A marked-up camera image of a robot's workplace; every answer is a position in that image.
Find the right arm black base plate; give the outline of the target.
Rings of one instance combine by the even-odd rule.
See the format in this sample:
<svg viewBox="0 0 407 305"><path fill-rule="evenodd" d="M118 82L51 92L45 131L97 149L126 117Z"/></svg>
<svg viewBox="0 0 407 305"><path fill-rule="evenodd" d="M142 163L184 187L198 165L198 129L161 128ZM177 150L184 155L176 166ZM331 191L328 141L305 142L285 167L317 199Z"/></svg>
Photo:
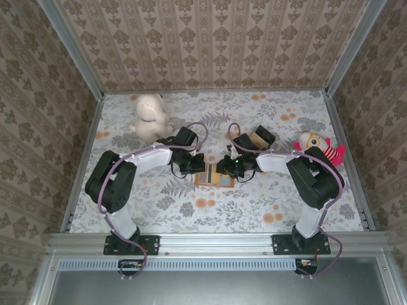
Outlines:
<svg viewBox="0 0 407 305"><path fill-rule="evenodd" d="M291 234L272 236L272 247L275 255L327 255L331 253L328 237L317 234L309 239L295 240Z"/></svg>

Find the brown black box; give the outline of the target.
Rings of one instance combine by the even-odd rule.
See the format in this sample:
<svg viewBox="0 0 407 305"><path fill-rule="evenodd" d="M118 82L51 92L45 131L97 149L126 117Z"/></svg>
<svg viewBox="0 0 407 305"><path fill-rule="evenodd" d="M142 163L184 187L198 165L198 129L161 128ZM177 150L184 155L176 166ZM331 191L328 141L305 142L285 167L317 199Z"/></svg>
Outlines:
<svg viewBox="0 0 407 305"><path fill-rule="evenodd" d="M261 125L250 134L249 138L261 150L271 148L275 142L275 136Z"/></svg>

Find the white plush bear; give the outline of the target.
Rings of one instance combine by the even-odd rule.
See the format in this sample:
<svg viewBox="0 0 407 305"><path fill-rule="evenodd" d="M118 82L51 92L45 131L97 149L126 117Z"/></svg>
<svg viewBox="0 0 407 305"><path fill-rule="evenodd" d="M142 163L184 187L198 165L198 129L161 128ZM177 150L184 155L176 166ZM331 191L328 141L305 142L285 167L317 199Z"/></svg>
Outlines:
<svg viewBox="0 0 407 305"><path fill-rule="evenodd" d="M129 128L142 140L156 142L169 137L174 131L169 124L170 116L165 112L165 101L161 94L143 94L136 98L137 119Z"/></svg>

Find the plush doll with red stripes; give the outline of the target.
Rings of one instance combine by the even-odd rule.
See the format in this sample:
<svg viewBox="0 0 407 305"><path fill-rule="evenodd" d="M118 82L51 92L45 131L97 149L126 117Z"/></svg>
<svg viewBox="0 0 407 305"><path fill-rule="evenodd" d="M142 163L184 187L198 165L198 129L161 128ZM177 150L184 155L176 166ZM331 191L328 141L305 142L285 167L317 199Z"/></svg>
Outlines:
<svg viewBox="0 0 407 305"><path fill-rule="evenodd" d="M298 141L294 143L294 148L298 151L306 151L311 147L318 147L335 167L343 163L347 150L343 144L333 147L330 138L324 138L313 132L302 132Z"/></svg>

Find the orange card holder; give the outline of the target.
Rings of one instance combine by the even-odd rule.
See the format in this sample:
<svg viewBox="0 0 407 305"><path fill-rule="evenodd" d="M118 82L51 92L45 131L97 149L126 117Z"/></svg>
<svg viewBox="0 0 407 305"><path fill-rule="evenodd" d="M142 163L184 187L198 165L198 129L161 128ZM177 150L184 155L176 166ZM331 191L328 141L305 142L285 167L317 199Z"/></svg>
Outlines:
<svg viewBox="0 0 407 305"><path fill-rule="evenodd" d="M195 176L196 186L234 188L235 180L228 175L216 172L216 164L207 163L205 171L197 173Z"/></svg>

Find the floral table cover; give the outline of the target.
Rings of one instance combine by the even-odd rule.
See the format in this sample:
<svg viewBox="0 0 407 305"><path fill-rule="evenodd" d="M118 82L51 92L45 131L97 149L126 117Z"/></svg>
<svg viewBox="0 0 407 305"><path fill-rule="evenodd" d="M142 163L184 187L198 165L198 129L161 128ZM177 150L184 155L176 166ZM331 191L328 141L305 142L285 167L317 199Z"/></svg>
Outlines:
<svg viewBox="0 0 407 305"><path fill-rule="evenodd" d="M146 142L130 130L135 95L107 95L86 167L92 173L102 153L131 153ZM291 151L303 131L337 145L322 91L168 93L166 111L175 130L191 125L203 142L205 161L226 154L237 129L251 133L264 126L275 150ZM128 211L143 233L289 232L302 200L287 175L247 172L232 188L201 186L177 167L161 166L135 179Z"/></svg>

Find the grey metal panel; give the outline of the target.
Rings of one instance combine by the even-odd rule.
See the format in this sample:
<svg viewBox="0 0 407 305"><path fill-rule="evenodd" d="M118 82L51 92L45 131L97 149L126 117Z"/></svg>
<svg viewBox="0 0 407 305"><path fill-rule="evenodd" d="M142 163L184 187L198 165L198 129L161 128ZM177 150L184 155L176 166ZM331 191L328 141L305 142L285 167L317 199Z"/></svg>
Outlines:
<svg viewBox="0 0 407 305"><path fill-rule="evenodd" d="M390 305L374 259L340 259L313 278L293 271L145 271L57 275L49 305Z"/></svg>

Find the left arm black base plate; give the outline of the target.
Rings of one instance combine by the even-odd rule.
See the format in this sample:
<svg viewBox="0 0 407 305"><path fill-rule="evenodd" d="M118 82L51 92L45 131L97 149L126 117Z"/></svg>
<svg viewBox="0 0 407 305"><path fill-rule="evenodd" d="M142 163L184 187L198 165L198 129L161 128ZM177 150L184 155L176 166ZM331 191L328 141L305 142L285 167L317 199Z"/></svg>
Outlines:
<svg viewBox="0 0 407 305"><path fill-rule="evenodd" d="M158 255L160 248L160 236L141 235L137 242L147 255ZM114 234L106 237L104 244L104 255L142 255L142 251L135 245L121 240Z"/></svg>

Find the black connector module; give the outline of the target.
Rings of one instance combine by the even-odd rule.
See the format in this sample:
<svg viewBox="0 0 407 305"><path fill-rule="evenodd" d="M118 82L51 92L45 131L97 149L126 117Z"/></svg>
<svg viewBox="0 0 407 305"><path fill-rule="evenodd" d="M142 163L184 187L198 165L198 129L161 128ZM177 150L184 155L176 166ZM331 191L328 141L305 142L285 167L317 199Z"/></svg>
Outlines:
<svg viewBox="0 0 407 305"><path fill-rule="evenodd" d="M122 276L135 276L142 268L144 261L142 259L123 259L118 261L118 272Z"/></svg>
<svg viewBox="0 0 407 305"><path fill-rule="evenodd" d="M317 272L318 260L317 259L296 259L295 273L299 275L313 275Z"/></svg>

